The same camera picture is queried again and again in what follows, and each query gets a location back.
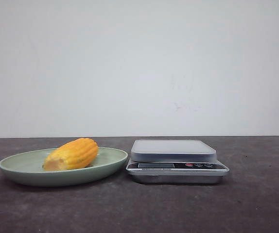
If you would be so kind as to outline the yellow corn cob piece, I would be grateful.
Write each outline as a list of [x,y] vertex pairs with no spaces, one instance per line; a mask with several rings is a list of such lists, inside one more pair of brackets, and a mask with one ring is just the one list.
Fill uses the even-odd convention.
[[79,138],[51,152],[44,161],[45,171],[80,169],[88,166],[98,154],[97,143],[90,138]]

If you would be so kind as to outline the silver digital kitchen scale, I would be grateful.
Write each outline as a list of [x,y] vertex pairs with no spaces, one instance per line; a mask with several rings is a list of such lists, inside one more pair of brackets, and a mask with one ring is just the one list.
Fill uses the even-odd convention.
[[136,140],[126,166],[138,183],[219,183],[229,168],[200,140]]

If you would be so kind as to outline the light green plate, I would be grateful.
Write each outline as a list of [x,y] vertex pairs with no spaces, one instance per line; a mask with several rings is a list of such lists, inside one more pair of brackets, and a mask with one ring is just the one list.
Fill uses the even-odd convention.
[[60,187],[94,182],[117,172],[126,162],[128,153],[115,148],[99,147],[96,159],[86,168],[45,171],[45,158],[54,149],[23,152],[0,161],[4,176],[18,184],[39,187]]

